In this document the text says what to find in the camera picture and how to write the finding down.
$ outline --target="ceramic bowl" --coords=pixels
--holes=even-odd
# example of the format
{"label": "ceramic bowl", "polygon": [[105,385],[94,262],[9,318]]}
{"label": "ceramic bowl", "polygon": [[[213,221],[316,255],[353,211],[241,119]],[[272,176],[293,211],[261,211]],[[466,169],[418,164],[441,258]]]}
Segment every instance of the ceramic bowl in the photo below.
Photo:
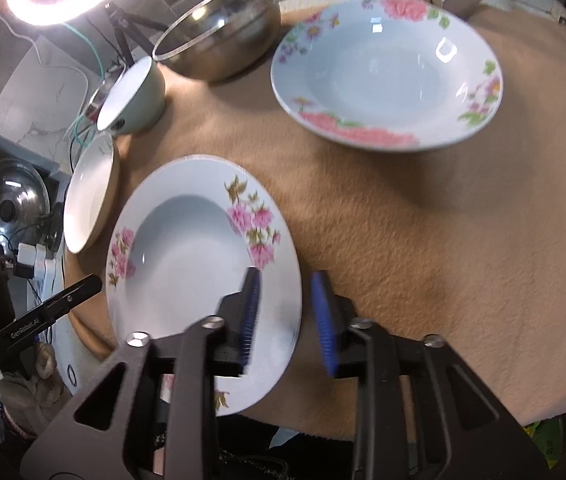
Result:
{"label": "ceramic bowl", "polygon": [[271,81],[281,106],[309,130],[383,152],[467,139],[503,98],[490,46],[422,0],[355,0],[317,12],[285,36]]}
{"label": "ceramic bowl", "polygon": [[94,243],[112,209],[120,157],[107,132],[96,134],[80,156],[65,198],[63,231],[65,244],[79,253]]}
{"label": "ceramic bowl", "polygon": [[165,108],[165,79],[151,57],[139,59],[112,87],[96,126],[112,135],[150,128]]}
{"label": "ceramic bowl", "polygon": [[277,0],[205,0],[173,23],[153,55],[182,76],[219,81],[260,59],[280,27]]}

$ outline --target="black fabric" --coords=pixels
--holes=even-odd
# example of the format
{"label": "black fabric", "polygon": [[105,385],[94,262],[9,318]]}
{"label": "black fabric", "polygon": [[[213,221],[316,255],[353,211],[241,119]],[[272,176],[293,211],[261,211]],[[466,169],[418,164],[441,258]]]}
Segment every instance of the black fabric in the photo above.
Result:
{"label": "black fabric", "polygon": [[267,457],[287,463],[287,478],[291,480],[349,480],[353,452],[351,442],[298,434],[282,446],[269,449],[277,430],[275,426],[241,415],[218,419],[220,447],[237,457],[234,462],[238,462],[240,457],[245,459],[235,468],[245,480],[279,477],[281,467],[277,462],[265,460]]}

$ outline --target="beige tablecloth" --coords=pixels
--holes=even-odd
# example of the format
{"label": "beige tablecloth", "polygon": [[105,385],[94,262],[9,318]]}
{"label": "beige tablecloth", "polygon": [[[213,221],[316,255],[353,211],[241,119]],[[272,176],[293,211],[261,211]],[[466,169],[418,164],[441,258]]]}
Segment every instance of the beige tablecloth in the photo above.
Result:
{"label": "beige tablecloth", "polygon": [[[269,59],[211,87],[163,68],[167,110],[151,131],[116,140],[118,202],[96,245],[67,257],[68,283],[103,273],[116,218],[146,176],[180,156],[220,155],[277,202],[305,296],[310,271],[328,269],[339,294],[392,332],[442,333],[519,422],[565,412],[566,27],[488,8],[470,22],[502,65],[502,106],[471,139],[413,155],[303,129],[275,100]],[[289,368],[247,415],[348,438],[354,385],[326,377],[308,306]],[[115,345],[104,294],[73,322],[97,355]]]}

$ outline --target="metal screw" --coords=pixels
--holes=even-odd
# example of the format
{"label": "metal screw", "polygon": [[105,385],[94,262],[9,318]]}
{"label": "metal screw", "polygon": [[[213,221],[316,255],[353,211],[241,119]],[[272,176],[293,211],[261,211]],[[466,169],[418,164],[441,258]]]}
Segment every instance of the metal screw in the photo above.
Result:
{"label": "metal screw", "polygon": [[110,128],[112,129],[113,132],[117,132],[119,131],[121,128],[123,128],[123,126],[125,126],[125,120],[124,119],[119,119],[118,121],[115,121],[114,124],[112,124],[110,126]]}
{"label": "metal screw", "polygon": [[439,334],[429,334],[423,338],[423,343],[430,348],[441,348],[445,345],[445,339]]}
{"label": "metal screw", "polygon": [[132,332],[125,341],[130,346],[141,348],[150,342],[150,336],[145,332]]}
{"label": "metal screw", "polygon": [[358,328],[359,330],[367,330],[374,323],[371,319],[365,319],[364,317],[355,317],[349,324],[352,328]]}
{"label": "metal screw", "polygon": [[210,316],[204,319],[203,328],[212,330],[215,328],[221,328],[225,324],[225,320],[222,317]]}

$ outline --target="floral plate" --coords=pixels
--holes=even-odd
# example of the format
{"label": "floral plate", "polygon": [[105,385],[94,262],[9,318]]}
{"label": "floral plate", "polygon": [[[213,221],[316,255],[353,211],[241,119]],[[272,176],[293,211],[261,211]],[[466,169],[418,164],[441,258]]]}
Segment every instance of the floral plate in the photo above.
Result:
{"label": "floral plate", "polygon": [[108,309],[119,342],[183,332],[262,270],[261,302],[245,375],[217,378],[217,413],[262,399],[297,342],[301,277],[289,230],[265,188],[222,158],[194,155],[154,171],[125,204],[110,241]]}
{"label": "floral plate", "polygon": [[298,23],[272,88],[298,123],[383,152],[447,146],[495,115],[503,75],[472,27],[422,0],[355,0]]}

